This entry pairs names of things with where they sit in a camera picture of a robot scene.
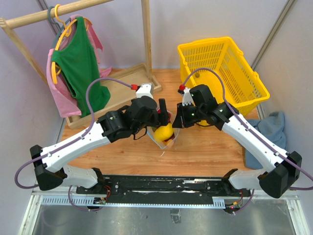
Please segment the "yellow plastic basket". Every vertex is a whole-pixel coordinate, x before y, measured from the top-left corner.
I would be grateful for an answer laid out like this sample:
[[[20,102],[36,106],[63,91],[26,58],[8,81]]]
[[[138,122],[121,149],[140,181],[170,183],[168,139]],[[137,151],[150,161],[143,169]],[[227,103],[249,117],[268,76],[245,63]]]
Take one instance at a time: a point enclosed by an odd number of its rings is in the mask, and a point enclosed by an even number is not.
[[[190,89],[207,85],[218,103],[227,100],[244,116],[270,97],[231,37],[180,44],[178,54],[183,85]]]

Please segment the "yellow toy banana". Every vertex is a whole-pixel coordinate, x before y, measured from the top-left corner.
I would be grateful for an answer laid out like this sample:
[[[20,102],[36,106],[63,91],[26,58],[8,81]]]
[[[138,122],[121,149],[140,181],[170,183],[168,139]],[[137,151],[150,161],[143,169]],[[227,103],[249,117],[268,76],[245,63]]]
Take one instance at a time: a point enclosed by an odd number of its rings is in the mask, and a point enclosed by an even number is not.
[[[168,123],[166,126],[160,126],[154,131],[154,139],[157,142],[165,141],[174,134],[174,129],[171,123]]]

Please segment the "aluminium frame post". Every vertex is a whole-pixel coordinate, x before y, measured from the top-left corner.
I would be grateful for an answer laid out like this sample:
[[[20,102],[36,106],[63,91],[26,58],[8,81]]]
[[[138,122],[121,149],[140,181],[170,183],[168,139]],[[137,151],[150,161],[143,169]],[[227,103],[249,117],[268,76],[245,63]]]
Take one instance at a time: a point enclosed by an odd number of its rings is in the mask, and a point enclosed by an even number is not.
[[[257,53],[257,56],[255,57],[254,61],[251,64],[251,68],[255,71],[258,64],[264,57],[267,49],[270,47],[271,43],[274,41],[277,33],[279,32],[280,28],[284,24],[285,20],[287,19],[288,15],[296,5],[297,0],[287,0],[283,9],[279,13],[275,23],[273,24],[271,30],[269,31],[269,34],[267,35],[264,43],[262,44],[259,52]]]

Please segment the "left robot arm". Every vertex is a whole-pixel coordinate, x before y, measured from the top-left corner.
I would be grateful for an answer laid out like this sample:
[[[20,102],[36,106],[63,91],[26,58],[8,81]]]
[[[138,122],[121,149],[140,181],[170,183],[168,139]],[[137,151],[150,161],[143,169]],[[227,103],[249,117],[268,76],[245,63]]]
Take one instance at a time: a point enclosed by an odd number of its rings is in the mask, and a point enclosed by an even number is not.
[[[98,194],[106,180],[98,168],[83,169],[68,165],[81,155],[115,141],[135,137],[142,129],[165,126],[169,122],[165,99],[158,102],[148,96],[135,98],[131,105],[109,111],[89,128],[49,147],[31,147],[35,176],[40,190],[58,186],[79,186]]]

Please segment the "dark green hanger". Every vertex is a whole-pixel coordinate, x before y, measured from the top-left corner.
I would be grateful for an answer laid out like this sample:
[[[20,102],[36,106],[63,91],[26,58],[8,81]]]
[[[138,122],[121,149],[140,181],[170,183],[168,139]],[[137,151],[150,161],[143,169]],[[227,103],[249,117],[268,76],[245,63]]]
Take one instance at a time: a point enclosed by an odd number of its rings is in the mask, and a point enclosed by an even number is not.
[[[60,26],[59,23],[57,23],[56,21],[54,21],[50,15],[51,10],[54,8],[54,6],[50,6],[47,10],[47,19],[49,24],[52,26],[52,30],[55,33],[55,38],[52,44],[52,48],[55,48],[57,41],[59,39],[59,37],[61,36],[62,33],[62,27]]]

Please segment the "red toy fruit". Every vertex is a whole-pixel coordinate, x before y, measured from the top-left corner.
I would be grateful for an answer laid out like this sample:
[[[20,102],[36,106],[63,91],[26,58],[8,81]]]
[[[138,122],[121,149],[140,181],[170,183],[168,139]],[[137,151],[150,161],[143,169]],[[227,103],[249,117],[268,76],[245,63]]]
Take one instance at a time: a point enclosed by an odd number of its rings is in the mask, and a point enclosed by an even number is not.
[[[163,112],[160,109],[157,110],[158,122],[160,125],[167,125],[170,123],[171,114],[169,112]]]

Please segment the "toy steak slice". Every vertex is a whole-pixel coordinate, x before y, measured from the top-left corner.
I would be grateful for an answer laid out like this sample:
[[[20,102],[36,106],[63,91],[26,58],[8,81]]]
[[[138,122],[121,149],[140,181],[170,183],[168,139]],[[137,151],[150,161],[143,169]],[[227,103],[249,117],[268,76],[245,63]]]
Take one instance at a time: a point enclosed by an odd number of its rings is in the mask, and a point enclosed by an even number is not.
[[[171,137],[165,141],[162,141],[161,143],[164,145],[164,146],[170,146],[170,145],[173,145],[175,142],[175,137]]]

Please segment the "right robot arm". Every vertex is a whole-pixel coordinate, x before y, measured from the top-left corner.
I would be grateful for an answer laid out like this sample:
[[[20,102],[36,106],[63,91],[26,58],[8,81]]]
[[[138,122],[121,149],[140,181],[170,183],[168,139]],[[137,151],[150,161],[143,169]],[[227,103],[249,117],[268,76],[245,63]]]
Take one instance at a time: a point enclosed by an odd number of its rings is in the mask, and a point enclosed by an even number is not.
[[[173,128],[188,128],[206,121],[234,138],[262,166],[257,170],[230,170],[221,184],[224,194],[232,196],[244,188],[261,189],[273,198],[280,198],[299,178],[302,157],[269,141],[228,102],[217,103],[207,85],[191,89],[180,85],[178,93],[182,102],[177,104]]]

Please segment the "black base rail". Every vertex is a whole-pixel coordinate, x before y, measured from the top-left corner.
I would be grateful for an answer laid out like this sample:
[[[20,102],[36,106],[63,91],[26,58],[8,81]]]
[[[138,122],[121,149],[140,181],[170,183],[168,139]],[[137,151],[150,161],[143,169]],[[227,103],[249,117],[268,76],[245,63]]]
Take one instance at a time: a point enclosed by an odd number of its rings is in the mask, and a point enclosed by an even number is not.
[[[77,187],[77,194],[109,194],[108,204],[134,207],[229,207],[250,197],[247,189],[235,189],[221,177],[170,177],[107,175],[103,188]]]

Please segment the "blue cloth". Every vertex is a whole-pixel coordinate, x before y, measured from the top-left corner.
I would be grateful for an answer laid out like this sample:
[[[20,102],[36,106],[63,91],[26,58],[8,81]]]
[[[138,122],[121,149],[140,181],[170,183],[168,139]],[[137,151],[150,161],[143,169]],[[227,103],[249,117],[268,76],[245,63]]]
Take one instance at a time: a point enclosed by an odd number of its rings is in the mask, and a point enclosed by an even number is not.
[[[272,112],[264,119],[248,119],[247,121],[275,145],[286,149],[287,138],[283,132],[285,127],[283,112]],[[247,150],[245,150],[245,167],[250,169],[263,168],[259,161]]]

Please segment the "clear zip top bag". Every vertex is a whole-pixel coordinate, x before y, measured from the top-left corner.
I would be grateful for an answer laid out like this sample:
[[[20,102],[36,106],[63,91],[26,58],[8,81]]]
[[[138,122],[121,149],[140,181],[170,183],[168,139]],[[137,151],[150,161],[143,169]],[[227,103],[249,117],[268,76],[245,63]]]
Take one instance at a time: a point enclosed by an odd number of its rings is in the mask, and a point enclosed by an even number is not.
[[[175,115],[170,111],[167,111],[167,113],[169,115],[169,121],[166,126],[147,128],[148,136],[161,149],[172,147],[180,132],[180,129],[172,127]]]

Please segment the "wooden clothes rack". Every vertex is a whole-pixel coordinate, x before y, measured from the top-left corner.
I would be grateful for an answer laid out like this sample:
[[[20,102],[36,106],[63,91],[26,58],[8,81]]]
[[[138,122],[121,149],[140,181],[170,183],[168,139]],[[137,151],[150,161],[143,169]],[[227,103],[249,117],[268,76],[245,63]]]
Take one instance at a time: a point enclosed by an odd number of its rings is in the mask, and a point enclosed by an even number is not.
[[[32,53],[28,50],[21,38],[14,31],[15,28],[30,25],[33,23],[47,20],[49,17],[55,18],[68,13],[76,12],[89,7],[97,6],[107,3],[106,0],[79,0],[66,5],[53,7],[51,10],[43,10],[40,12],[24,15],[21,17],[6,20],[0,19],[0,26],[7,34],[10,40],[19,49],[25,59],[29,62],[32,68],[36,71],[39,77],[45,84],[48,84],[46,75],[39,65],[39,62],[34,58]],[[112,79],[116,79],[118,82],[126,82],[130,84],[148,84],[153,93],[160,92],[162,90],[161,84],[157,81],[156,77],[152,73],[152,53],[151,53],[151,30],[150,30],[150,6],[148,0],[141,1],[142,8],[142,20],[143,20],[143,33],[144,33],[144,47],[145,47],[145,62],[136,66],[124,69],[113,73]],[[130,104],[130,101],[136,98],[134,92],[131,92],[127,88],[117,88],[115,81],[104,80],[102,85],[112,89],[112,97],[107,106],[96,112],[95,116],[98,118],[105,114],[107,111],[121,108],[124,105]]]

